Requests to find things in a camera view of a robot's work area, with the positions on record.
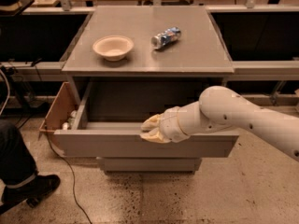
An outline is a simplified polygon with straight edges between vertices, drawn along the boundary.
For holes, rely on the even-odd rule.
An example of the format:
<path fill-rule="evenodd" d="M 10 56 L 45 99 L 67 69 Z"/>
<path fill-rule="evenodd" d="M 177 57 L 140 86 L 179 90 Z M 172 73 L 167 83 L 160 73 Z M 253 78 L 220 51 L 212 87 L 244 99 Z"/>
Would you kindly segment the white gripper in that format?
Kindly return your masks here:
<path fill-rule="evenodd" d="M 179 143 L 190 137 L 184 133 L 178 123 L 179 107 L 166 109 L 162 115 L 156 114 L 146 119 L 141 125 L 140 137 L 151 143 L 166 144 L 170 142 Z"/>

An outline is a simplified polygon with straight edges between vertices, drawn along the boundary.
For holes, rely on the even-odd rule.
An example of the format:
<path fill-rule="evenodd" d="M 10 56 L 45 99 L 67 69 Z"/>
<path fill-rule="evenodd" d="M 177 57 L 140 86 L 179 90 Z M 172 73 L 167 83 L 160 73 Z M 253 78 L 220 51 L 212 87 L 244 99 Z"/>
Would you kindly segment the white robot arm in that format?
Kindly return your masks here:
<path fill-rule="evenodd" d="M 140 137 L 152 143 L 179 143 L 198 133 L 237 127 L 299 161 L 299 118 L 258 106 L 223 86 L 212 86 L 196 102 L 166 109 L 145 120 Z"/>

